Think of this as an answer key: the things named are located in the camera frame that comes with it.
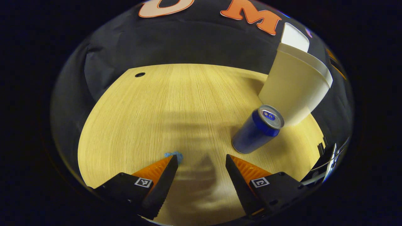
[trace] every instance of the orange letter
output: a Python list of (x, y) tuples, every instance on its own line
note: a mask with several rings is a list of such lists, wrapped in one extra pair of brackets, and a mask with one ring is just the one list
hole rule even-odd
[(276, 26), (278, 21), (282, 19), (271, 11), (258, 11), (248, 0), (232, 0), (227, 10), (221, 11), (221, 15), (235, 20), (242, 20), (243, 17), (240, 15), (242, 10), (249, 24), (262, 19), (260, 23), (257, 23), (257, 27), (271, 35), (276, 34)]
[(157, 17), (185, 10), (193, 4), (194, 0), (179, 0), (173, 6), (159, 8), (162, 0), (150, 0), (144, 3), (138, 12), (140, 17)]

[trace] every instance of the can lid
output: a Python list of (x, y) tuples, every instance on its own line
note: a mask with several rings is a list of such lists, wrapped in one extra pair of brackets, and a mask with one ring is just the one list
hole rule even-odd
[(281, 114), (269, 105), (262, 105), (258, 108), (260, 118), (270, 127), (274, 129), (281, 129), (285, 124), (285, 120)]

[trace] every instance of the table surface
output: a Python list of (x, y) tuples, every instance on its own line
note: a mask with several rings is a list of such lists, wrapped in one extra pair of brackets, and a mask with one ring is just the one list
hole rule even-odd
[[(145, 72), (142, 77), (137, 73)], [(231, 137), (261, 105), (266, 74), (205, 64), (127, 70), (99, 99), (83, 128), (78, 163), (96, 188), (179, 151), (179, 165), (158, 217), (164, 224), (210, 225), (245, 215), (225, 168), (226, 154), (301, 180), (317, 162), (323, 134), (310, 114), (251, 154)]]

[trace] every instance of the white paper cup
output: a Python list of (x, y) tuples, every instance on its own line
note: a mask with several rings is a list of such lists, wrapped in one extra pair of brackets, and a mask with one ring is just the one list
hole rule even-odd
[(332, 76), (324, 63), (309, 53), (280, 43), (258, 97), (263, 104), (281, 113), (286, 127), (306, 118), (331, 85)]

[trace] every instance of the black background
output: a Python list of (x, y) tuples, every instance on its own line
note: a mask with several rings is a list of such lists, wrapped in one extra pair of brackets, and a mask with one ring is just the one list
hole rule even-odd
[[(56, 76), (76, 46), (137, 2), (5, 3), (0, 23), (6, 70), (1, 83), (4, 109), (11, 113), (3, 126), (5, 144), (10, 144), (2, 151), (6, 225), (124, 224), (117, 211), (86, 197), (61, 164), (50, 137), (48, 110)], [(311, 197), (270, 224), (400, 224), (400, 195), (392, 178), (400, 169), (392, 132), (399, 108), (393, 79), (400, 74), (400, 63), (394, 60), (399, 53), (393, 34), (400, 6), (387, 1), (267, 3), (331, 44), (348, 72), (356, 104), (355, 133), (341, 166)]]

